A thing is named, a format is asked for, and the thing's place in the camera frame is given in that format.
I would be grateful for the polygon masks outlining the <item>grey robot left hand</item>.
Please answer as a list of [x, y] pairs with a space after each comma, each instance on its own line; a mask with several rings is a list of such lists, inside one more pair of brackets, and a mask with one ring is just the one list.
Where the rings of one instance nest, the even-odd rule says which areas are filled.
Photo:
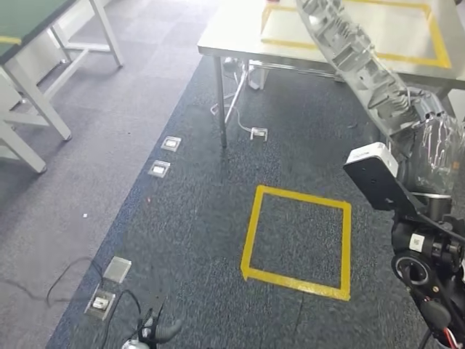
[[123, 344], [123, 349], [130, 348], [157, 348], [173, 340], [182, 328], [182, 321], [176, 319], [170, 326], [159, 325], [153, 318], [149, 318], [145, 324], [138, 327], [136, 339], [130, 338]]

